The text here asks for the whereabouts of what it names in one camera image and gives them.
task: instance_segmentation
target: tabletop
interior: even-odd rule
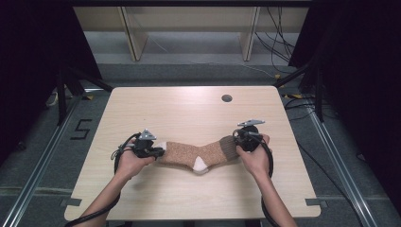
[[[230,96],[231,101],[224,101]],[[99,122],[79,174],[66,219],[79,217],[113,176],[110,157],[129,136],[148,129],[155,145],[172,141],[204,146],[231,135],[237,123],[257,125],[270,136],[272,180],[294,217],[316,217],[316,199],[277,89],[272,86],[124,87],[115,88]],[[261,194],[241,160],[214,166],[197,175],[186,168],[153,163],[132,178],[108,219],[239,219],[263,218]]]

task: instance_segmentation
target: brown sock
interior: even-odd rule
[[[160,158],[160,163],[188,166],[198,174],[206,173],[210,166],[238,157],[234,138],[231,135],[202,147],[175,142],[166,142],[161,147],[164,147],[166,152]]]

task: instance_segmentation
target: round grommet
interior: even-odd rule
[[[221,100],[223,100],[224,102],[231,102],[233,100],[233,97],[230,95],[224,95],[221,97]]]

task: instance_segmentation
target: person's right hand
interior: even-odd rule
[[[266,134],[263,135],[263,140],[269,144],[270,138]],[[269,157],[261,145],[253,152],[247,152],[240,146],[236,146],[236,152],[241,157],[245,168],[254,176],[269,176]]]

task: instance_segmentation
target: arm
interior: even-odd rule
[[[154,157],[141,159],[136,157],[132,151],[125,151],[121,155],[115,175],[81,216],[84,217],[93,214],[94,212],[111,204],[118,196],[127,181],[129,181],[133,176],[137,175],[144,166],[147,166],[152,162],[154,162]],[[106,222],[106,217],[108,214],[109,213],[107,212],[99,217],[90,219],[76,226],[102,226]]]
[[[263,139],[267,144],[270,141],[267,135],[263,135]],[[269,158],[262,146],[259,145],[253,152],[245,152],[237,146],[236,152],[241,157],[245,168],[253,175],[262,193],[266,209],[274,221],[280,226],[297,226],[269,177]]]

